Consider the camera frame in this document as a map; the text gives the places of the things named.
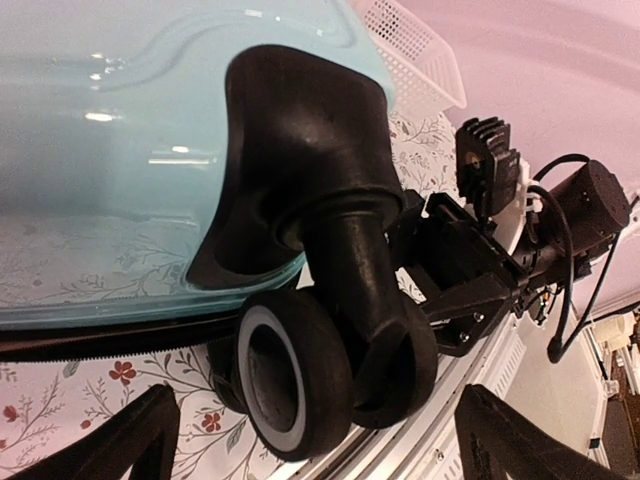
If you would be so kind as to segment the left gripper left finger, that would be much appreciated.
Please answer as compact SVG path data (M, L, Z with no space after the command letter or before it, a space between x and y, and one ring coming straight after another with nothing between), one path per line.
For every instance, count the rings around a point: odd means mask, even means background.
M169 479L179 437L174 391L153 385L93 433L14 479Z

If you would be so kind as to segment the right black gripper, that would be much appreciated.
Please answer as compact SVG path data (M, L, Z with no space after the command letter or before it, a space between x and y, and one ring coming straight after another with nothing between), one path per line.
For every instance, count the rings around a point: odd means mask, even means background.
M463 357L495 327L526 288L528 276L446 193L432 194L416 230L415 283L438 352Z

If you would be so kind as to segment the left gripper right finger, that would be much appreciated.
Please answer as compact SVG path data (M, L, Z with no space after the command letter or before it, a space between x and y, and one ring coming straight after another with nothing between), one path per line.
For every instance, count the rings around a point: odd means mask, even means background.
M455 409L465 479L620 479L622 476L547 435L481 384Z

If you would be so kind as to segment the pink and teal kids suitcase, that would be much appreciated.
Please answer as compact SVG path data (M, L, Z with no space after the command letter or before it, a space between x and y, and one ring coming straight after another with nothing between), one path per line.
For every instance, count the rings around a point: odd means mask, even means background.
M1 357L209 343L287 461L432 394L390 74L346 1L1 5Z

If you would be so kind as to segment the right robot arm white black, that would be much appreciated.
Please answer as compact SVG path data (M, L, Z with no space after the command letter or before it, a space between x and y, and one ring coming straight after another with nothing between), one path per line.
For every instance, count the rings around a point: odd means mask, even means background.
M565 296L547 347L549 360L558 362L575 340L575 333L564 333L573 283L618 240L631 207L616 176L596 160L550 192L536 188L535 195L543 209L513 254L450 196L430 196L418 229L417 261L419 272L437 287L423 310L441 353L466 355L507 313L522 314L535 290L554 283L563 286Z

